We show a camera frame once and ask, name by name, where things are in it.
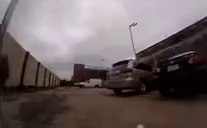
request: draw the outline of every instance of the red building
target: red building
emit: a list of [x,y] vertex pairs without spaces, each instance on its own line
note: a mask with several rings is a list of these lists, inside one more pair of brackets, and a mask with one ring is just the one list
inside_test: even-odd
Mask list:
[[105,67],[85,66],[83,64],[74,64],[73,81],[82,82],[91,78],[105,80],[108,69]]

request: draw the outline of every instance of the street lamp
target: street lamp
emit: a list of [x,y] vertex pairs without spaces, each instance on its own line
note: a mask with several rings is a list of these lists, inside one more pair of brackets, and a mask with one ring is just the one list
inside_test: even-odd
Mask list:
[[131,37],[131,41],[132,41],[133,53],[134,53],[135,59],[137,59],[137,56],[136,56],[136,49],[135,49],[134,41],[133,41],[132,27],[135,27],[136,25],[137,25],[136,22],[129,25],[129,32],[130,32],[130,37]]

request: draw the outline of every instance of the car wheel rim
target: car wheel rim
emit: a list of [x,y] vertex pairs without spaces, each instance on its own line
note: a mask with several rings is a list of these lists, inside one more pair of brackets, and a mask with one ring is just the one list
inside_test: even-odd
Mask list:
[[145,86],[144,84],[141,83],[139,90],[140,90],[140,93],[145,93],[145,91],[146,91],[146,86]]

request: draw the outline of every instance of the cloud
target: cloud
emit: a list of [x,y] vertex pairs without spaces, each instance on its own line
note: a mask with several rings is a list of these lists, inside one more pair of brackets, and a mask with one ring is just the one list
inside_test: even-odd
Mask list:
[[61,78],[74,63],[110,66],[207,15],[207,0],[20,0],[9,32]]

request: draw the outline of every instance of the silver car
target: silver car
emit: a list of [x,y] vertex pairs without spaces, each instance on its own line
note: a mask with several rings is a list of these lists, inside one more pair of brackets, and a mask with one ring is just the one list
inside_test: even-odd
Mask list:
[[114,90],[116,95],[124,89],[144,94],[153,89],[152,68],[135,60],[119,61],[109,70],[105,87]]

